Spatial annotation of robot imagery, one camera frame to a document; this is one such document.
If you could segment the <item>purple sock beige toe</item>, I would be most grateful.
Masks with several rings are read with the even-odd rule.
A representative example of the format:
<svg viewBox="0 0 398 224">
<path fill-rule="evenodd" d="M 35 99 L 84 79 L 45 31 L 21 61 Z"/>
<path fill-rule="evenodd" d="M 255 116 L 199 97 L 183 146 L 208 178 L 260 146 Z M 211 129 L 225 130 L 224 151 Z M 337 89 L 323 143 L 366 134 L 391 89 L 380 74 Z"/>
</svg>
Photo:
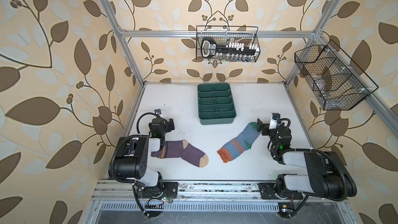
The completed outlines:
<svg viewBox="0 0 398 224">
<path fill-rule="evenodd" d="M 207 154 L 186 140 L 167 141 L 162 149 L 151 152 L 151 156 L 158 159 L 181 158 L 198 168 L 204 168 L 209 163 Z"/>
</svg>

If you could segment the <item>blue grey sock green toe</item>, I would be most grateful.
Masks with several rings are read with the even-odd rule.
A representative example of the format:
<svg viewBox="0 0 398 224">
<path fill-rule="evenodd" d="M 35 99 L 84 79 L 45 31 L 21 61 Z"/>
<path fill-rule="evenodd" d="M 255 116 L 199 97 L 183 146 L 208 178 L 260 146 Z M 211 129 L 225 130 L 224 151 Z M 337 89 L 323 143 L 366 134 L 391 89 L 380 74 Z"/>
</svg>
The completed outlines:
<svg viewBox="0 0 398 224">
<path fill-rule="evenodd" d="M 217 151 L 217 154 L 221 157 L 223 163 L 231 162 L 245 151 L 251 149 L 259 135 L 258 123 L 250 122 L 237 137 L 225 143 Z"/>
</svg>

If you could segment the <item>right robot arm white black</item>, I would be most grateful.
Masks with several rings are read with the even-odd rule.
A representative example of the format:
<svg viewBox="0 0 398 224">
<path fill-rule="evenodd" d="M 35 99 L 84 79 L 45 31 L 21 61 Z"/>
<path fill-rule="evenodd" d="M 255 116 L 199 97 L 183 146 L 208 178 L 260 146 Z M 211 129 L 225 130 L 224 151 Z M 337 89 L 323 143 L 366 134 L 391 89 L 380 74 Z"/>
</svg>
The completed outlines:
<svg viewBox="0 0 398 224">
<path fill-rule="evenodd" d="M 298 199 L 305 196 L 344 201 L 356 196 L 357 186 L 338 154 L 312 148 L 292 148 L 290 119 L 273 117 L 257 121 L 257 130 L 269 137 L 268 151 L 281 165 L 306 170 L 305 174 L 279 174 L 274 183 L 258 185 L 262 199 Z"/>
</svg>

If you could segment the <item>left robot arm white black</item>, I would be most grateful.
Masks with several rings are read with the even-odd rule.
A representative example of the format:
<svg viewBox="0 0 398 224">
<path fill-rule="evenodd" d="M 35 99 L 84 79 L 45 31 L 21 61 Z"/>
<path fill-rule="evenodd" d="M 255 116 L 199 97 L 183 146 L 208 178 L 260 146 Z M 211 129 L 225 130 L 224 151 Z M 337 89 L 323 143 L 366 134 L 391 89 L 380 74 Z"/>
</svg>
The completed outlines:
<svg viewBox="0 0 398 224">
<path fill-rule="evenodd" d="M 144 135 L 139 127 L 146 116 L 154 118 L 148 124 L 149 134 Z M 166 147 L 165 136 L 174 129 L 174 121 L 163 118 L 160 109 L 142 114 L 136 123 L 137 134 L 119 139 L 108 168 L 110 178 L 131 183 L 147 194 L 165 192 L 162 175 L 148 167 L 148 157 Z"/>
</svg>

